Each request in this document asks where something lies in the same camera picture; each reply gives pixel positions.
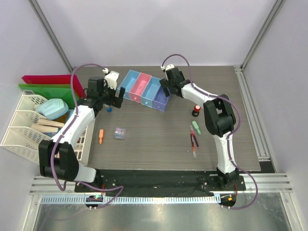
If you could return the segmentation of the light blue drawer box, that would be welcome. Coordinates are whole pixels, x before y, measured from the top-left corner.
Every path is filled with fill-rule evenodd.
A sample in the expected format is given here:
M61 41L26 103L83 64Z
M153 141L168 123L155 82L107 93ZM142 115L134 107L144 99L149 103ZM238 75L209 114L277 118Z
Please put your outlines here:
M157 77L151 77L149 83L147 84L142 96L141 104L147 107L153 107L153 100L160 88L160 79Z

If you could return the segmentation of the sky blue drawer box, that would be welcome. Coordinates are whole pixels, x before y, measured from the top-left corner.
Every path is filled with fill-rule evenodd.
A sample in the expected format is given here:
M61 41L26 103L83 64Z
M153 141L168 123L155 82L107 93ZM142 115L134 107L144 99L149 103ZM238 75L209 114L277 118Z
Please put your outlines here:
M124 77L123 81L117 88L117 92L120 92L121 87L125 88L125 93L123 95L124 99L130 100L129 92L131 88L134 86L137 78L139 77L141 73L134 71L134 70L129 70L126 76Z

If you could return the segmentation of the pink drawer box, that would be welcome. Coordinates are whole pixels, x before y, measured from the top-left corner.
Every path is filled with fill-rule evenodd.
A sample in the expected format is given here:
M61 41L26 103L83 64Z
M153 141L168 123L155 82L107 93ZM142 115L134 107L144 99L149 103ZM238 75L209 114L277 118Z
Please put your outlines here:
M130 99L134 102L141 103L141 96L145 91L150 79L151 75L140 73L136 79L136 82L132 86L131 90L129 91Z

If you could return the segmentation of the red black stamp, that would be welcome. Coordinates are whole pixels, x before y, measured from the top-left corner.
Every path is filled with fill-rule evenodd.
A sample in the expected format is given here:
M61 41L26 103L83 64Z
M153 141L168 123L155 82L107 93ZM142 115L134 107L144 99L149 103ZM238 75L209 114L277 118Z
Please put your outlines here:
M200 114L200 110L201 110L201 107L200 107L199 105L196 104L196 105L194 106L193 111L192 111L192 116L193 116L193 117L198 117L199 114Z

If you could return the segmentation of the purple drawer box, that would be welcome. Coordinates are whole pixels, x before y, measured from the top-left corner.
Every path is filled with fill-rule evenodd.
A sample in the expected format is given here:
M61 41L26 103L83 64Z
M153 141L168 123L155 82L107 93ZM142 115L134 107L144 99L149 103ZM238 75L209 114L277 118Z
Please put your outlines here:
M162 87L160 87L153 99L153 109L164 112L166 110L168 100L169 97L165 95Z

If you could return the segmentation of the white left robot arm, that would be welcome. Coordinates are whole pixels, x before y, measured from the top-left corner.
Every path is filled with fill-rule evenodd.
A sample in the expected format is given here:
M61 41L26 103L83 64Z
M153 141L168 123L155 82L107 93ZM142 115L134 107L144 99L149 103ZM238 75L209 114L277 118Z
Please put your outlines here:
M103 106L120 108L125 88L116 93L119 73L111 71L104 78L91 77L85 98L77 102L73 114L50 140L42 140L38 146L40 174L47 178L83 181L92 192L102 188L97 170L81 165L74 148L86 127L96 118Z

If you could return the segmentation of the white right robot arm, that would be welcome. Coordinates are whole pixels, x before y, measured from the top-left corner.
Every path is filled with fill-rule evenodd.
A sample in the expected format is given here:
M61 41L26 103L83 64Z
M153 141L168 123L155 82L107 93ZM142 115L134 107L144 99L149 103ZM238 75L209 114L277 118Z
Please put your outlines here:
M185 79L183 73L170 64L162 66L166 77L160 80L166 96L174 94L200 106L204 111L205 127L213 135L217 155L217 183L223 190L232 188L239 178L239 169L234 161L232 132L236 118L231 102L226 95L214 95Z

